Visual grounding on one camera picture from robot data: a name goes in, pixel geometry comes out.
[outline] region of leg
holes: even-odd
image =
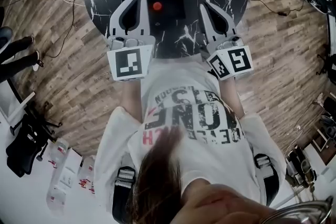
[[[13,77],[16,73],[37,63],[37,52],[5,65],[0,65],[0,83]]]
[[[24,37],[23,39],[12,42],[8,47],[0,54],[0,63],[6,61],[10,57],[16,55],[19,51],[25,50],[34,42],[33,37]]]

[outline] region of person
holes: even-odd
[[[7,40],[3,42],[0,40],[0,49],[7,43]],[[0,83],[13,77],[15,74],[24,70],[27,67],[32,67],[34,71],[37,71],[43,63],[39,59],[39,52],[22,57],[13,62],[5,63],[6,60],[15,56],[19,51],[26,50],[31,44],[34,43],[33,36],[24,37],[23,39],[14,41],[10,43],[1,53],[0,53]]]
[[[99,145],[94,188],[111,212],[118,169],[133,166],[129,223],[259,223],[274,210],[266,206],[257,154],[268,156],[281,185],[284,156],[260,116],[245,114],[235,79],[218,81],[200,55],[153,59],[145,79],[123,82]]]

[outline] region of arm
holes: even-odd
[[[124,108],[118,107],[112,112],[104,131],[94,163],[94,188],[96,197],[107,210],[112,210],[114,180],[122,158],[128,152],[127,142],[140,126],[140,122]]]
[[[123,83],[120,106],[123,107],[133,118],[142,123],[140,80],[127,81]]]
[[[219,81],[219,89],[221,99],[235,112],[237,117],[241,119],[245,115],[245,112],[240,102],[235,79],[232,77],[227,80]]]

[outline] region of chair leg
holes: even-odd
[[[61,122],[58,123],[58,124],[54,124],[54,123],[51,123],[51,122],[48,122],[48,121],[44,121],[44,124],[48,125],[48,126],[56,127],[56,128],[60,128],[63,125]]]
[[[22,121],[23,121],[23,118],[14,127],[10,127],[10,132],[12,135],[15,135],[15,130],[20,126]]]
[[[317,58],[321,58],[323,60],[323,62],[326,62],[325,59],[319,54],[317,54]]]

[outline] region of plastic bottle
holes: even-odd
[[[63,138],[59,138],[55,142],[54,147],[50,152],[50,158],[55,163],[56,167],[64,160],[65,154],[68,151],[68,147],[69,143]]]
[[[86,157],[83,161],[81,170],[79,171],[78,178],[81,181],[93,182],[93,168],[95,166],[95,156]]]

